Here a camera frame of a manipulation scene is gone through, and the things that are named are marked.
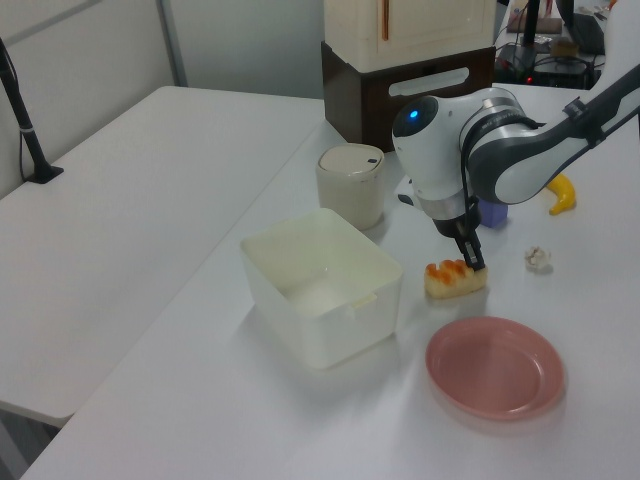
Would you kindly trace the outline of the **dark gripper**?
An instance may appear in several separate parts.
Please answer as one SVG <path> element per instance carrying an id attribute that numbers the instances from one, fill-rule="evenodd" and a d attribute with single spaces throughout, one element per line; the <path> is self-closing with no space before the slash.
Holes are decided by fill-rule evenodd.
<path id="1" fill-rule="evenodd" d="M 481 243 L 476 234 L 480 222 L 481 213 L 477 207 L 471 207 L 468 212 L 453 219 L 433 220 L 441 235 L 456 239 L 466 265 L 474 271 L 480 271 L 486 267 Z"/>

